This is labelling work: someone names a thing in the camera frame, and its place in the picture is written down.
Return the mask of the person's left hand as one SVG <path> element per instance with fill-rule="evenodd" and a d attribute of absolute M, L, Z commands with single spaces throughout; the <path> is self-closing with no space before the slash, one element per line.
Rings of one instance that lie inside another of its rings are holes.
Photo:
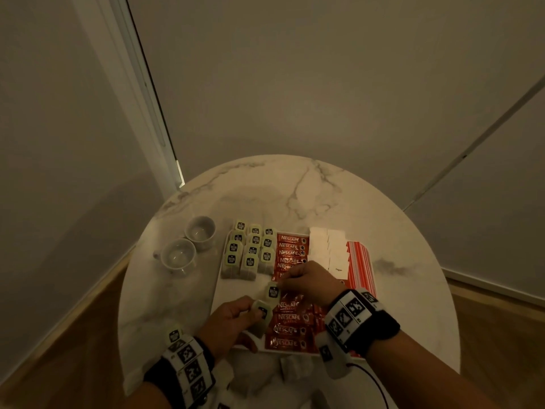
<path fill-rule="evenodd" d="M 222 320 L 224 311 L 220 305 L 206 320 L 204 325 L 196 332 L 195 337 L 207 347 L 211 355 L 214 357 L 214 362 L 217 364 L 224 359 L 228 354 L 222 354 L 221 334 Z"/>

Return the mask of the person's right hand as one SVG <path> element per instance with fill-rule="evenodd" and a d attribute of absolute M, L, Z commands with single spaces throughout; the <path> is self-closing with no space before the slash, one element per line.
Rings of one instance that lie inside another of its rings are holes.
<path fill-rule="evenodd" d="M 325 310 L 330 309 L 339 296 L 347 291 L 347 287 L 318 263 L 309 261 L 302 264 L 307 265 L 308 283 L 306 293 L 299 295 L 301 300 L 297 306 L 297 313 L 303 314 L 311 305 L 317 305 Z M 283 291 L 282 293 L 286 298 L 298 296 Z"/>

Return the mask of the person's left forearm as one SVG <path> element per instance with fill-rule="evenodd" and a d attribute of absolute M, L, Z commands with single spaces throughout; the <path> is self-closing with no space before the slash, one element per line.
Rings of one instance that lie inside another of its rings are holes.
<path fill-rule="evenodd" d="M 172 409 L 167 397 L 154 384 L 142 382 L 136 390 L 127 397 L 121 409 Z"/>

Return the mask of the person's right forearm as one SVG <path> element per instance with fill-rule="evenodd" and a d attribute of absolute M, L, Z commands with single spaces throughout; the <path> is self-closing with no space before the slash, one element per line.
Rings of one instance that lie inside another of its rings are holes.
<path fill-rule="evenodd" d="M 365 358 L 399 409 L 500 409 L 403 331 L 374 341 Z"/>

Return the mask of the white rectangular tray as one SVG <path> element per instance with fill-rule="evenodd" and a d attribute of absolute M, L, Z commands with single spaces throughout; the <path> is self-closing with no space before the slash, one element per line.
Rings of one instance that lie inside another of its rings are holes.
<path fill-rule="evenodd" d="M 217 307 L 219 307 L 224 302 L 230 302 L 233 300 L 236 300 L 237 298 L 248 295 L 252 297 L 253 299 L 262 299 L 264 300 L 264 290 L 269 282 L 271 282 L 270 276 L 258 274 L 255 281 L 247 281 L 247 280 L 239 280 L 239 279 L 222 279 L 220 277 L 220 271 L 218 274 L 218 279 L 215 287 L 214 292 L 214 299 L 211 307 L 211 312 L 214 312 Z M 342 280 L 342 282 L 346 285 L 347 288 L 347 280 Z M 320 315 L 323 319 L 325 316 L 325 311 L 322 308 L 320 309 Z M 282 353 L 282 354 L 296 354 L 296 355 L 309 355 L 309 356 L 317 356 L 319 357 L 319 354 L 306 354 L 306 353 L 293 353 L 293 352 L 271 352 L 269 350 L 265 350 L 264 348 L 264 341 L 265 341 L 265 334 L 261 339 L 256 339 L 255 344 L 258 347 L 259 351 L 261 352 L 269 352 L 269 353 Z"/>

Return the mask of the pile of red coffee sachets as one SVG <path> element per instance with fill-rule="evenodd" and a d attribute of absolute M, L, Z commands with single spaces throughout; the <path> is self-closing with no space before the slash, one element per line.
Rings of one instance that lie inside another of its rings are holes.
<path fill-rule="evenodd" d="M 271 281 L 278 281 L 290 268 L 307 262 L 309 236 L 277 234 L 275 273 Z M 282 293 L 273 308 L 272 319 L 265 333 L 264 348 L 271 352 L 318 354 L 315 334 L 322 319 L 320 309 L 311 305 L 303 314 L 297 313 L 301 296 L 286 298 Z"/>

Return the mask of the pile of white sugar packets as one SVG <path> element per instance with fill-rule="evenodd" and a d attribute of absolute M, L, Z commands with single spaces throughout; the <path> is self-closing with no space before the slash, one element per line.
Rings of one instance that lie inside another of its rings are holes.
<path fill-rule="evenodd" d="M 310 227 L 308 261 L 314 261 L 338 280 L 348 280 L 349 251 L 345 231 Z"/>

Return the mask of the rows of green tea sachets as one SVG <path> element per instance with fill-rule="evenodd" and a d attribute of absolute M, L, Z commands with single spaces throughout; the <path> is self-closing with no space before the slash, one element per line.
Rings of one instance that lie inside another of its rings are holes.
<path fill-rule="evenodd" d="M 220 277 L 255 281 L 258 274 L 275 273 L 277 230 L 237 219 L 228 232 Z"/>

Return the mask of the row of red striped packets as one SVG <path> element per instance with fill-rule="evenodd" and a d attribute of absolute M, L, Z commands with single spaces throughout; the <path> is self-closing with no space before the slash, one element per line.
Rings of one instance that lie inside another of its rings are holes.
<path fill-rule="evenodd" d="M 347 241 L 349 269 L 347 286 L 351 289 L 366 289 L 377 297 L 376 284 L 370 253 L 362 243 Z"/>

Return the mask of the right wrist tracker band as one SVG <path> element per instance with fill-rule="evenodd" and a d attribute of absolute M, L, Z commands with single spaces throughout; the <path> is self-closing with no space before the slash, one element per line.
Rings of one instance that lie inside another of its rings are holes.
<path fill-rule="evenodd" d="M 346 289 L 329 306 L 315 334 L 315 346 L 331 379 L 350 373 L 353 358 L 364 359 L 372 344 L 395 337 L 401 328 L 366 289 Z"/>

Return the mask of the wrist tracker band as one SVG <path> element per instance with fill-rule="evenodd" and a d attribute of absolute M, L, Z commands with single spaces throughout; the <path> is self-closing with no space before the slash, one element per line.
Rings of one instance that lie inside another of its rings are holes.
<path fill-rule="evenodd" d="M 315 334 L 315 346 L 331 379 L 350 373 L 353 358 L 364 359 L 372 344 L 395 337 L 401 328 L 366 289 L 346 289 L 329 306 Z"/>
<path fill-rule="evenodd" d="M 172 409 L 196 409 L 216 381 L 215 359 L 198 338 L 184 334 L 144 373 L 144 382 L 156 386 Z"/>

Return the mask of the white ceramic cup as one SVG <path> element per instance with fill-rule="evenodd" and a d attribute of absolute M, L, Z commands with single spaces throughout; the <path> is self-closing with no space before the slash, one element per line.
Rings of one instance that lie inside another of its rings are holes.
<path fill-rule="evenodd" d="M 176 276 L 187 276 L 196 267 L 197 250 L 189 239 L 180 238 L 155 250 L 153 259 L 158 261 L 160 266 L 169 273 Z"/>
<path fill-rule="evenodd" d="M 184 229 L 185 237 L 194 244 L 198 253 L 207 251 L 214 245 L 215 234 L 215 221 L 204 215 L 189 220 Z"/>

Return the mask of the left wrist tracker band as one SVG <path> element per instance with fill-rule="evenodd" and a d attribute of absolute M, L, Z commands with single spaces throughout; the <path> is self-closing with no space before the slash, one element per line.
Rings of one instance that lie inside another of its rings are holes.
<path fill-rule="evenodd" d="M 144 373 L 144 382 L 156 386 L 172 409 L 196 409 L 216 381 L 215 359 L 198 338 L 184 334 Z"/>

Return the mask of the white paper packet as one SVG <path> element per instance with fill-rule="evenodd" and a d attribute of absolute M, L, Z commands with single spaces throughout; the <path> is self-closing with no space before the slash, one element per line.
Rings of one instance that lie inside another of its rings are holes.
<path fill-rule="evenodd" d="M 315 366 L 312 357 L 307 355 L 282 357 L 280 365 L 284 383 L 293 383 L 311 376 Z"/>

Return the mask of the white door frame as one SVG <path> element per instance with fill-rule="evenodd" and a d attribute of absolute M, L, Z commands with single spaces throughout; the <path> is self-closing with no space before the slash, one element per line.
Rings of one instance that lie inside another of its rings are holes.
<path fill-rule="evenodd" d="M 184 178 L 127 0 L 71 0 L 164 200 Z"/>

